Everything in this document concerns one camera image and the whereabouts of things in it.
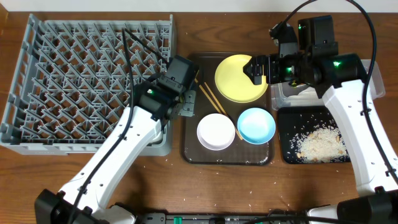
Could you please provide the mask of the wooden chopstick long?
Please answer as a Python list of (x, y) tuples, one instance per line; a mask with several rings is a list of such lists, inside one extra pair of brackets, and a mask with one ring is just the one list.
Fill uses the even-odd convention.
[[(210, 92), (210, 94), (211, 94), (211, 96), (213, 97), (213, 99), (215, 100), (215, 103), (218, 105), (218, 108), (221, 110), (221, 112), (222, 112), (225, 116), (228, 116), (228, 117), (229, 117), (229, 115), (227, 114), (227, 112), (225, 111), (225, 109), (223, 108), (223, 106), (221, 105), (221, 103), (219, 102), (219, 100), (217, 99), (217, 97), (215, 96), (215, 94), (213, 93), (213, 91), (211, 90), (211, 88), (208, 86), (207, 82), (204, 82), (204, 84), (205, 84), (207, 90)], [(240, 135), (240, 133), (239, 133), (239, 131), (238, 131), (236, 125), (235, 125), (235, 124), (233, 124), (233, 125), (234, 125), (234, 128), (235, 128), (236, 134), (238, 135), (238, 137), (240, 138), (240, 140), (243, 140), (243, 137), (242, 137), (242, 135)]]

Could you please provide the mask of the light blue bowl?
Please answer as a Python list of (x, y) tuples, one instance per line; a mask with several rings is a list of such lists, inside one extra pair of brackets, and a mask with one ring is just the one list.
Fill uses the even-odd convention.
[(246, 142), (260, 145), (268, 143), (274, 137), (276, 123), (267, 110), (249, 108), (239, 115), (237, 129)]

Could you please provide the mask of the wooden chopstick short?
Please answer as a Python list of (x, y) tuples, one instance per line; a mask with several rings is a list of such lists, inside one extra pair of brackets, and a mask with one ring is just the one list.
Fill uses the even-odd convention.
[(211, 99), (210, 95), (205, 91), (205, 89), (202, 87), (201, 84), (199, 84), (198, 80), (195, 78), (194, 79), (195, 83), (198, 84), (200, 90), (202, 91), (202, 93), (206, 96), (206, 98), (208, 99), (208, 101), (212, 104), (212, 106), (215, 108), (215, 110), (221, 114), (221, 110), (216, 106), (216, 103)]

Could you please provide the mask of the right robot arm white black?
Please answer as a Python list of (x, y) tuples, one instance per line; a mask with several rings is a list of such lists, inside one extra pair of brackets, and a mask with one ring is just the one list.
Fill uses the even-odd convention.
[(358, 198), (310, 209), (308, 222), (397, 223), (397, 154), (369, 92), (371, 70), (356, 54), (251, 57), (243, 72), (253, 84), (293, 81), (314, 87), (338, 125), (354, 170)]

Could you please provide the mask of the yellow round plate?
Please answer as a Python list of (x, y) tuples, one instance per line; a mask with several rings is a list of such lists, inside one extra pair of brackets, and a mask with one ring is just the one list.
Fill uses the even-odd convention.
[(267, 90), (268, 84), (262, 78), (260, 85), (254, 85), (243, 72), (243, 67), (252, 57), (236, 54), (225, 58), (215, 72), (218, 91), (228, 100), (236, 103), (250, 103), (259, 99)]

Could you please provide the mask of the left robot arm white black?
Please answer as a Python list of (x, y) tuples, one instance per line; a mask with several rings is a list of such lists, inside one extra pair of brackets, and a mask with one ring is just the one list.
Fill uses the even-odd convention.
[(58, 191), (43, 190), (34, 203), (37, 223), (135, 223), (137, 217), (108, 202), (143, 149), (178, 116), (198, 66), (176, 55), (164, 74), (134, 85), (112, 133), (88, 163)]

